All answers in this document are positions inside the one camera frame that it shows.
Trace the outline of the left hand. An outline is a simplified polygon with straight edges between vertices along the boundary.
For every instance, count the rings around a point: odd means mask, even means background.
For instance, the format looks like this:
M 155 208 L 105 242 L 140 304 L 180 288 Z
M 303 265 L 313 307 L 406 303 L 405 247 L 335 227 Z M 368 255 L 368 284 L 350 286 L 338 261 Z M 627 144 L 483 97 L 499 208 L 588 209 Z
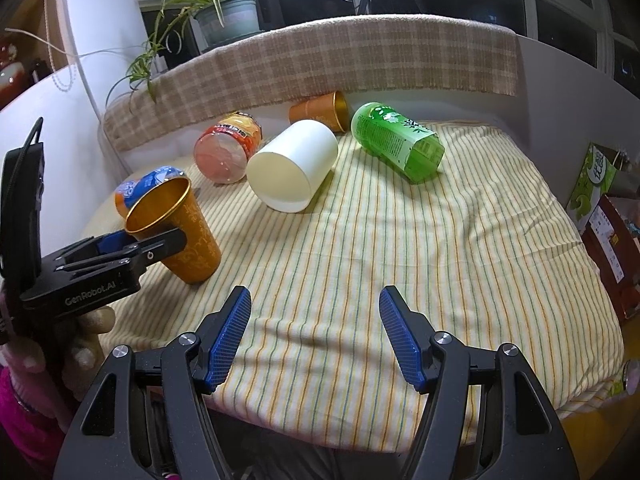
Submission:
M 60 393 L 71 394 L 80 400 L 104 361 L 99 336 L 109 333 L 115 325 L 115 312 L 110 306 L 72 318 L 70 321 L 53 324 L 45 344 L 38 344 L 23 337 L 13 337 L 1 347 L 1 363 L 11 370 L 14 388 L 27 400 L 35 395 L 34 388 L 27 387 L 27 379 L 35 379 L 40 385 L 44 379 L 37 376 L 48 374 Z

